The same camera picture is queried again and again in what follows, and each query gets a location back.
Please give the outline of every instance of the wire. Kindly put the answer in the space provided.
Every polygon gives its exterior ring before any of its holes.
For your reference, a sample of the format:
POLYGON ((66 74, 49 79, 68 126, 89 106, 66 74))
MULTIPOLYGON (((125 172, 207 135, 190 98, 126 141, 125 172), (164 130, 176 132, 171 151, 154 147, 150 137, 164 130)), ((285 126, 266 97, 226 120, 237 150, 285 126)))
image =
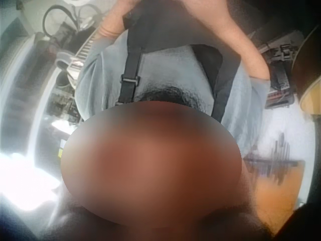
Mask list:
POLYGON ((43 29, 46 36, 48 36, 49 38, 52 37, 52 35, 50 35, 47 32, 45 23, 46 23, 46 18, 47 18, 48 13, 51 12, 52 10, 55 10, 55 9, 59 9, 59 10, 63 11, 71 19, 71 21, 74 23, 76 28, 77 29, 79 28, 77 21, 74 19, 74 17, 72 16, 71 12, 68 9, 66 9, 65 7, 63 7, 61 5, 53 5, 46 11, 44 18, 42 20, 42 29, 43 29))

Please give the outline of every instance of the bag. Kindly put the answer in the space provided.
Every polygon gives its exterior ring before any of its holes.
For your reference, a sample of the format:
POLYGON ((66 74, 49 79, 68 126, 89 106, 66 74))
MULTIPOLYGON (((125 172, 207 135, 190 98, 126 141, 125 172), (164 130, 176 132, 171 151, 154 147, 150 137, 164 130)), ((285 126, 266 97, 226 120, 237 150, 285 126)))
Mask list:
POLYGON ((240 56, 215 38, 177 1, 142 0, 123 20, 128 29, 128 57, 116 105, 133 102, 142 54, 189 45, 212 89, 212 117, 221 122, 240 56))

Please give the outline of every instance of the gray t-shirt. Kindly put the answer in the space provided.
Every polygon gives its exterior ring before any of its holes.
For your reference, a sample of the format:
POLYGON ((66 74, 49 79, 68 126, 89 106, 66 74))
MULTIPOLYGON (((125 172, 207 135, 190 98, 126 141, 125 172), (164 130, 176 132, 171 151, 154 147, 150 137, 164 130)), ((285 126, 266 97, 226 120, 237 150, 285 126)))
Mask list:
MULTIPOLYGON (((76 103, 83 119, 113 107, 120 94, 120 77, 127 59, 127 33, 115 42, 94 43, 79 75, 76 103)), ((207 78, 189 46, 143 54, 135 96, 147 89, 176 87, 201 101, 201 111, 211 115, 214 99, 207 78)), ((221 124, 232 134, 244 157, 255 143, 270 81, 250 78, 241 64, 233 81, 221 124)))

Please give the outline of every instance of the strap buckle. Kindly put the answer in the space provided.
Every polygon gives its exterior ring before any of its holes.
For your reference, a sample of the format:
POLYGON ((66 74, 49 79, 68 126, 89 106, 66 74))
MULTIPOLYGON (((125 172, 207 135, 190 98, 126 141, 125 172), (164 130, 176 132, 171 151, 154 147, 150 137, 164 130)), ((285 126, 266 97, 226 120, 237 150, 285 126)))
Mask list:
POLYGON ((135 79, 130 79, 130 78, 125 78, 124 75, 122 74, 121 75, 121 78, 120 78, 120 83, 122 82, 130 82, 130 83, 134 83, 135 86, 137 87, 139 85, 139 81, 140 81, 140 77, 139 76, 136 76, 135 79))

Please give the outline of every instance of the black backpack strap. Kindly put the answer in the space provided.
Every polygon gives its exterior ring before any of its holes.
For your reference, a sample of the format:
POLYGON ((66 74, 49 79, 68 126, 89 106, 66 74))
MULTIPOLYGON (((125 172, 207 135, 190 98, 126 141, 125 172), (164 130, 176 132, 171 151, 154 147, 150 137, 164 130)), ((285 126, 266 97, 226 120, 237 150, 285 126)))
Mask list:
POLYGON ((211 116, 220 123, 225 113, 236 72, 240 66, 241 57, 222 43, 217 43, 217 48, 207 45, 193 45, 192 49, 203 67, 212 89, 214 106, 211 116))
POLYGON ((139 85, 140 81, 138 71, 141 55, 142 52, 140 48, 128 49, 125 71, 120 80, 120 95, 116 105, 133 102, 136 87, 139 85))

